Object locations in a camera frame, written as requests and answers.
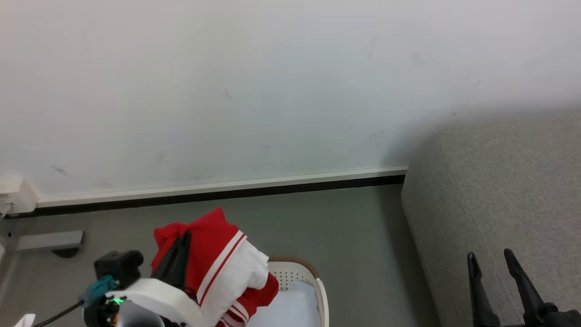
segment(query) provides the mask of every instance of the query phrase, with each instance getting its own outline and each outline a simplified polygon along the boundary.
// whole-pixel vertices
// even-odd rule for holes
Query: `black cable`
[[[83,305],[83,303],[85,303],[85,301],[81,300],[81,301],[77,302],[75,305],[73,305],[72,307],[70,307],[70,308],[68,308],[68,309],[64,310],[64,311],[63,311],[63,312],[61,312],[60,314],[58,314],[58,315],[55,315],[54,317],[52,317],[52,318],[49,318],[49,319],[47,319],[47,320],[45,320],[45,321],[41,322],[40,324],[36,324],[36,325],[34,325],[33,327],[43,327],[43,326],[46,326],[46,325],[48,325],[49,323],[51,323],[51,322],[53,322],[53,321],[55,321],[55,320],[59,319],[60,317],[62,317],[62,316],[64,316],[64,315],[66,315],[66,314],[68,314],[69,312],[71,312],[71,311],[75,310],[76,308],[80,307],[81,305]]]

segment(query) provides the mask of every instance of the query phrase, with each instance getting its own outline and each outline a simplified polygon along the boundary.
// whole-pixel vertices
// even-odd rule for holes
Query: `white wall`
[[[407,164],[581,100],[575,0],[3,0],[0,173],[42,197]]]

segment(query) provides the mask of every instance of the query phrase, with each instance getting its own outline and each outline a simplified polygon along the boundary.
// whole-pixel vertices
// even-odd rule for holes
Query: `blue connector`
[[[99,300],[102,296],[107,294],[107,292],[112,291],[115,287],[116,285],[113,277],[111,275],[106,275],[97,280],[95,283],[91,284],[87,288],[87,291],[81,294],[78,299],[79,301],[84,301],[83,308],[87,308],[96,300]]]

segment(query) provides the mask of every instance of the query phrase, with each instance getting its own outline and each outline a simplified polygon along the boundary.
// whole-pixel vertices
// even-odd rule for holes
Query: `white stripe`
[[[240,312],[244,316],[244,317],[242,317],[242,318],[244,318],[244,321],[248,322],[248,320],[250,320],[250,317],[248,315],[248,311],[246,310],[244,305],[240,304],[240,302],[238,302],[238,301],[234,301],[232,306],[235,307],[236,309],[240,310]]]
[[[234,309],[234,306],[232,306],[232,308],[230,308],[230,312],[233,313],[233,314],[235,314],[235,315],[237,315],[237,316],[239,316],[240,319],[244,320],[244,323],[245,324],[248,323],[248,320],[246,319],[246,317],[244,317],[244,315],[241,314],[240,312],[236,311],[236,309]]]
[[[238,251],[238,249],[240,249],[240,247],[242,246],[242,244],[248,242],[248,241],[246,241],[246,238],[247,238],[247,236],[244,235],[244,234],[242,234],[242,237],[240,237],[236,242],[234,242],[234,244],[237,244],[237,245],[236,245],[235,248],[233,248],[230,251],[230,253],[229,253],[230,256],[228,256],[228,254],[226,254],[227,259],[222,264],[222,269],[216,272],[216,275],[215,275],[216,277],[214,278],[214,283],[216,283],[216,280],[220,276],[220,273],[226,269],[226,266],[228,265],[228,263],[230,262],[230,260],[232,260],[232,258],[235,258],[236,257],[236,254],[235,253]],[[208,294],[212,291],[212,286],[213,285],[216,285],[216,284],[212,284],[212,281],[210,279],[210,284],[208,286],[206,286],[206,289],[207,289],[206,295],[204,296],[204,294],[202,293],[201,298],[200,298],[200,306],[201,307],[204,307],[204,303],[206,301],[206,297],[208,297]]]
[[[232,319],[232,317],[227,312],[224,314],[222,318],[233,327],[244,327],[246,325],[246,322],[236,321]]]
[[[214,263],[212,264],[212,266],[210,266],[210,269],[208,269],[208,271],[206,272],[206,276],[204,276],[204,279],[202,279],[202,283],[200,284],[200,288],[198,289],[198,292],[197,292],[198,301],[202,300],[202,297],[204,296],[204,293],[206,292],[206,288],[208,287],[208,284],[210,283],[210,281],[212,280],[212,278],[214,277],[214,275],[218,271],[218,268],[220,267],[220,265],[222,265],[222,262],[224,262],[224,260],[226,259],[226,256],[228,256],[228,253],[230,253],[230,251],[234,247],[234,244],[236,244],[236,242],[240,239],[240,237],[242,235],[243,235],[243,233],[240,230],[237,231],[236,235],[234,235],[234,237],[228,242],[228,244],[226,244],[224,249],[222,249],[222,252],[220,253],[220,255],[216,258],[216,260],[214,260]]]

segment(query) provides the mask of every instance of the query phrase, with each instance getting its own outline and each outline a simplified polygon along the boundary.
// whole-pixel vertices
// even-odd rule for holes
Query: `white fabric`
[[[232,308],[230,308],[230,311],[233,314],[240,317],[240,319],[242,319],[244,321],[244,324],[248,323],[248,317],[250,315],[248,314],[248,311],[246,310],[244,305],[242,305],[240,302],[238,302],[238,301],[234,302],[234,304],[232,305]]]
[[[315,288],[303,282],[288,287],[268,307],[258,308],[247,327],[321,327]]]
[[[203,326],[215,327],[246,288],[262,289],[267,278],[268,257],[244,240],[209,285],[202,303]]]
[[[230,240],[230,242],[226,244],[224,249],[222,249],[222,252],[216,258],[216,260],[214,260],[214,263],[212,263],[212,266],[210,266],[210,269],[208,269],[208,271],[206,272],[206,276],[204,276],[204,279],[202,279],[202,283],[200,284],[200,288],[198,288],[197,294],[204,294],[206,292],[206,288],[210,284],[210,281],[212,280],[212,278],[214,278],[214,275],[216,274],[216,272],[218,272],[218,269],[220,269],[222,263],[224,262],[224,260],[226,260],[230,251],[232,251],[236,244],[240,245],[240,243],[237,242],[238,240],[240,240],[241,237],[243,237],[243,240],[246,239],[244,233],[242,233],[239,230],[236,234],[234,234],[234,237]]]
[[[232,326],[232,327],[244,327],[244,323],[241,321],[236,321],[234,319],[232,319],[229,315],[224,315],[220,320],[222,320],[223,322],[225,322],[225,324],[227,324],[227,326]]]
[[[34,317],[36,317],[34,314],[24,315],[14,327],[30,327],[33,325]]]

